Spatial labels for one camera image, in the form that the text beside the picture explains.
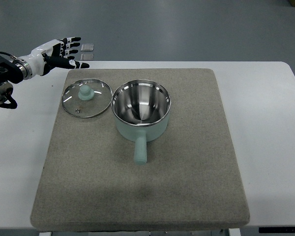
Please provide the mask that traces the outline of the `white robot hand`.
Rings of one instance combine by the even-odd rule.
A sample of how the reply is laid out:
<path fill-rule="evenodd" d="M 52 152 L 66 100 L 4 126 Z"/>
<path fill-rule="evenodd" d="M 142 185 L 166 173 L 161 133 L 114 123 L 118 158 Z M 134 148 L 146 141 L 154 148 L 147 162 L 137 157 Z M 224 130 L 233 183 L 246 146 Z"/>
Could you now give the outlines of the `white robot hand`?
<path fill-rule="evenodd" d="M 29 55 L 20 56 L 13 60 L 13 63 L 22 69 L 24 79 L 31 79 L 39 75 L 43 76 L 49 73 L 47 64 L 53 67 L 64 69 L 85 69 L 89 68 L 89 64 L 84 62 L 75 61 L 74 56 L 63 56 L 76 54 L 79 50 L 62 50 L 62 48 L 74 48 L 80 46 L 77 43 L 81 40 L 80 37 L 66 37 L 60 40 L 53 39 L 34 48 Z"/>

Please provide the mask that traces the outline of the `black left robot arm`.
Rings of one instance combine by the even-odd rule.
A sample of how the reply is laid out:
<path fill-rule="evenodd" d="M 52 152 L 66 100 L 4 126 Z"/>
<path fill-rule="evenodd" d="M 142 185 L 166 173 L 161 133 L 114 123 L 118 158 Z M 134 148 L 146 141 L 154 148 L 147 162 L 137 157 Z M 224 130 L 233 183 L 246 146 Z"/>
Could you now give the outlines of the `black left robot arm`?
<path fill-rule="evenodd" d="M 53 39 L 36 48 L 29 55 L 16 57 L 0 51 L 0 108 L 16 109 L 13 85 L 34 76 L 45 76 L 54 68 L 84 69 L 89 64 L 75 60 L 80 37 Z"/>

